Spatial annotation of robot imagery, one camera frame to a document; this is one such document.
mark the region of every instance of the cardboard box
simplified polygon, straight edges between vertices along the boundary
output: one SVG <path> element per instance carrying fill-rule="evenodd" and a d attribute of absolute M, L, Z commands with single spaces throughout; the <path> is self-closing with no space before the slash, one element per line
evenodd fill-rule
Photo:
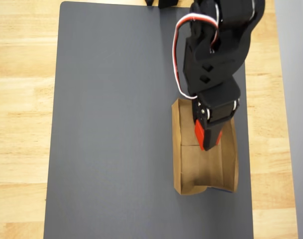
<path fill-rule="evenodd" d="M 181 195 L 214 187 L 235 192 L 238 184 L 238 155 L 234 119 L 222 129 L 219 145 L 201 151 L 195 136 L 190 100 L 172 105 L 174 187 Z"/>

